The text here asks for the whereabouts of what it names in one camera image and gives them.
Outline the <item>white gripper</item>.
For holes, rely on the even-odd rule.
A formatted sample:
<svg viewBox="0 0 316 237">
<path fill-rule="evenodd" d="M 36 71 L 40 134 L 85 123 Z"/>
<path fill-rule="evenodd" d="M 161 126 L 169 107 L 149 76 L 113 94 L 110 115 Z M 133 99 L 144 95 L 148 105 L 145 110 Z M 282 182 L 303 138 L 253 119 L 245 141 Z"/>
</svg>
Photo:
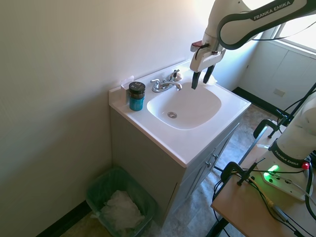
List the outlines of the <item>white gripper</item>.
<svg viewBox="0 0 316 237">
<path fill-rule="evenodd" d="M 224 55 L 225 49 L 219 52 L 213 52 L 204 45 L 195 52 L 190 64 L 190 69 L 194 71 L 191 86 L 192 89 L 197 88 L 200 73 L 204 69 L 207 69 L 207 71 L 203 78 L 203 83 L 208 83 L 214 70 L 214 65 L 219 63 Z"/>
</svg>

